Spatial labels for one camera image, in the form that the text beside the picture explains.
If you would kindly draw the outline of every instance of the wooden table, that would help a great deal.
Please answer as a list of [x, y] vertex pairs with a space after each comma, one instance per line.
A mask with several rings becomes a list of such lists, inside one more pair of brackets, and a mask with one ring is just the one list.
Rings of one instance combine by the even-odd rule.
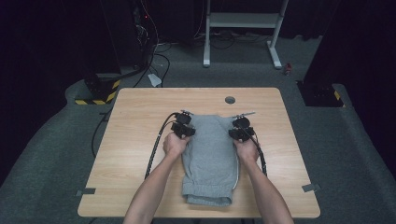
[[[234, 97], [235, 103], [227, 104], [227, 96]], [[167, 116], [181, 109], [223, 117], [255, 111], [248, 119], [262, 145], [268, 177], [283, 195], [291, 215], [319, 216], [315, 193], [302, 189], [310, 180], [282, 97], [275, 88], [120, 90], [86, 187], [95, 189], [95, 193], [82, 196], [80, 216], [124, 216], [144, 180], [158, 131]], [[163, 132], [152, 169], [164, 156], [163, 139], [169, 132], [169, 127]], [[183, 176], [180, 159], [170, 174], [155, 217], [260, 217], [243, 166], [233, 191], [233, 204], [227, 207], [186, 203], [181, 196]]]

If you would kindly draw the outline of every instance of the gray fabric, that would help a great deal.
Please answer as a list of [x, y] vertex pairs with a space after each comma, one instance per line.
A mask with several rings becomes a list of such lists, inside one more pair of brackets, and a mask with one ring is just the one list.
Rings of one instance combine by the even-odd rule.
[[188, 203], [232, 203], [239, 168], [233, 139], [228, 135], [232, 121], [216, 115], [191, 117], [196, 133], [182, 155], [186, 171], [182, 194]]

